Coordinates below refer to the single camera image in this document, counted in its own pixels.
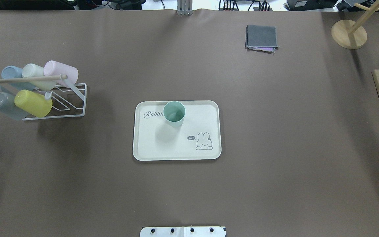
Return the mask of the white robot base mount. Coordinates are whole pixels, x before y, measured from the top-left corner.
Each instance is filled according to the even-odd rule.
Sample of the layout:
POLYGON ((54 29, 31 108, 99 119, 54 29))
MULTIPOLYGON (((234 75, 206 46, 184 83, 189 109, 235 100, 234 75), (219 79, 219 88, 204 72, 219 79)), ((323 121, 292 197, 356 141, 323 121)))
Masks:
POLYGON ((140 237, 226 237, 222 226, 143 227, 140 237))

